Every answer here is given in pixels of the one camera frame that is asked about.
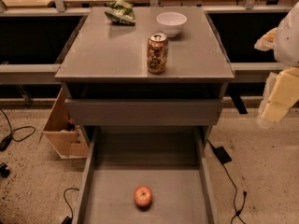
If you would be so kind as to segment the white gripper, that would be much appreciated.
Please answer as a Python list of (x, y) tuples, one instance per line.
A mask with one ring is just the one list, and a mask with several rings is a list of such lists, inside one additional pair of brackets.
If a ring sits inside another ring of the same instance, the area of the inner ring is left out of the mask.
[[(260, 51), (274, 47), (275, 59), (286, 65), (299, 65), (299, 2), (280, 22), (254, 44)], [(271, 73), (266, 80), (263, 99), (259, 106), (260, 122), (280, 122), (289, 109), (299, 101), (299, 68), (287, 67)]]

